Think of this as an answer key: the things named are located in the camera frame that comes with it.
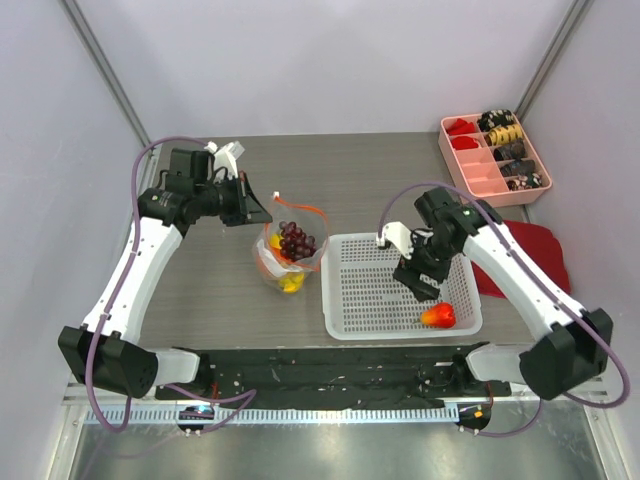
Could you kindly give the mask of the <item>red toy pepper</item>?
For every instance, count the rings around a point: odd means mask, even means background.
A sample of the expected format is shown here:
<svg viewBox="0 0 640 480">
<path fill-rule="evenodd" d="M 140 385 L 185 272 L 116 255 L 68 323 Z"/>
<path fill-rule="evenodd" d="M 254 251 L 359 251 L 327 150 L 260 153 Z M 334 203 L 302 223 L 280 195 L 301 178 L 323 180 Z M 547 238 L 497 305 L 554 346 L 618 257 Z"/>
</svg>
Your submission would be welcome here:
<svg viewBox="0 0 640 480">
<path fill-rule="evenodd" d="M 451 329 L 457 323 L 454 307 L 447 302 L 438 303 L 422 312 L 418 323 L 429 328 Z"/>
</svg>

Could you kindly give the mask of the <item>clear zip bag orange zipper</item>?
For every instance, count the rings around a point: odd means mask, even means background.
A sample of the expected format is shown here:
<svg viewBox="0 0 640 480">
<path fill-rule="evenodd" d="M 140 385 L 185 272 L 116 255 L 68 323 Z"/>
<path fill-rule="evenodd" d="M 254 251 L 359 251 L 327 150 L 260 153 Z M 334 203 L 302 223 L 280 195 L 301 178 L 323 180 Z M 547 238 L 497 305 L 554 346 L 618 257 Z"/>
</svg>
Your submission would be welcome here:
<svg viewBox="0 0 640 480">
<path fill-rule="evenodd" d="M 329 243 L 328 217 L 314 206 L 284 200 L 279 192 L 272 194 L 268 212 L 272 222 L 264 225 L 254 242 L 254 261 L 267 284 L 295 294 L 310 274 L 320 270 Z"/>
</svg>

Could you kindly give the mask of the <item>dark red toy grapes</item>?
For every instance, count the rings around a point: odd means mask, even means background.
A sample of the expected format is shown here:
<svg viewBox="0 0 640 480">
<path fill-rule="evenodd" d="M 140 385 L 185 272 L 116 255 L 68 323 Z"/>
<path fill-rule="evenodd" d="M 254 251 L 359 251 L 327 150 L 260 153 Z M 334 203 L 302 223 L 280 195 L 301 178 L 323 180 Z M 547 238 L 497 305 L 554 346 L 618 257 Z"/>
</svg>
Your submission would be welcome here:
<svg viewBox="0 0 640 480">
<path fill-rule="evenodd" d="M 296 222 L 281 221 L 278 224 L 280 255 L 288 261 L 300 261 L 312 257 L 318 250 L 316 239 L 308 235 Z"/>
</svg>

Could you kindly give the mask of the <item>orange toy pumpkin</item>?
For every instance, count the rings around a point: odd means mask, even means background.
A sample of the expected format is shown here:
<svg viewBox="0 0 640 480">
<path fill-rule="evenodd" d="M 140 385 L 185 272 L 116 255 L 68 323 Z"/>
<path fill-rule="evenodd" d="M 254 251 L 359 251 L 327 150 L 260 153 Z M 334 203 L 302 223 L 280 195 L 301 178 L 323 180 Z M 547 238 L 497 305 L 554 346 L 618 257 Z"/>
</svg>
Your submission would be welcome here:
<svg viewBox="0 0 640 480">
<path fill-rule="evenodd" d="M 262 260 L 262 256 L 261 256 L 260 251 L 259 250 L 254 250 L 253 253 L 254 253 L 254 260 L 255 260 L 257 268 L 260 271 L 265 271 L 265 265 L 264 265 L 264 262 Z"/>
</svg>

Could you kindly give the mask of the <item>yellow toy banana bunch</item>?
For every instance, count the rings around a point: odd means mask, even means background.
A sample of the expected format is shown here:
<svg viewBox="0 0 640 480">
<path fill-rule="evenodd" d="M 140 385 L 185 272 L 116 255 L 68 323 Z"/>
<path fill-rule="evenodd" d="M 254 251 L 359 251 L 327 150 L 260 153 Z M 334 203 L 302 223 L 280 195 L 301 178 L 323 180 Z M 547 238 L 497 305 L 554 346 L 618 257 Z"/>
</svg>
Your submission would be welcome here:
<svg viewBox="0 0 640 480">
<path fill-rule="evenodd" d="M 280 234 L 272 234 L 269 239 L 269 246 L 280 260 L 282 260 L 280 256 L 280 241 L 282 239 Z M 287 272 L 278 280 L 278 285 L 284 293 L 293 294 L 302 288 L 305 276 L 304 272 Z"/>
</svg>

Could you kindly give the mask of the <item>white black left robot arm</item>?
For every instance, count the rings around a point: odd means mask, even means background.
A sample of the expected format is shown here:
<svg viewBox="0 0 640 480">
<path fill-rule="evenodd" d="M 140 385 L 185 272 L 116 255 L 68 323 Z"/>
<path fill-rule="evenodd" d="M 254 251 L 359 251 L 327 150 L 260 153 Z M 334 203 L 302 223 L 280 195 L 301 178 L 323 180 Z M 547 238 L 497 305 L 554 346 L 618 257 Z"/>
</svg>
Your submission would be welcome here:
<svg viewBox="0 0 640 480">
<path fill-rule="evenodd" d="M 243 146 L 208 143 L 201 150 L 175 148 L 164 180 L 137 199 L 139 218 L 96 305 L 78 327 L 64 327 L 59 349 L 75 379 L 96 388 L 142 398 L 152 388 L 178 383 L 190 398 L 205 397 L 212 373 L 186 348 L 145 350 L 142 323 L 158 281 L 189 228 L 202 217 L 227 227 L 266 224 L 272 217 L 237 166 Z"/>
</svg>

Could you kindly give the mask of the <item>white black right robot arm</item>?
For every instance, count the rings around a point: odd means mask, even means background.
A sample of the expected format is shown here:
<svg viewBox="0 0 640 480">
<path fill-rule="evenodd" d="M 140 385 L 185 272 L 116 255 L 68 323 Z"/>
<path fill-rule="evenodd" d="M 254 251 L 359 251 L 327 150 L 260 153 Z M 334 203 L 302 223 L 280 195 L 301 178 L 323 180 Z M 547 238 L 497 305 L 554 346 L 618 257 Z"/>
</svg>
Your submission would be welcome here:
<svg viewBox="0 0 640 480">
<path fill-rule="evenodd" d="M 456 188 L 425 185 L 414 207 L 426 225 L 411 230 L 380 221 L 379 248 L 401 254 L 395 280 L 420 301 L 434 300 L 453 259 L 463 255 L 489 276 L 525 321 L 534 342 L 524 349 L 487 344 L 451 371 L 457 391 L 472 395 L 487 381 L 528 386 L 552 400 L 604 372 L 612 353 L 613 321 L 602 309 L 589 311 L 557 286 L 516 242 L 485 201 L 453 199 Z"/>
</svg>

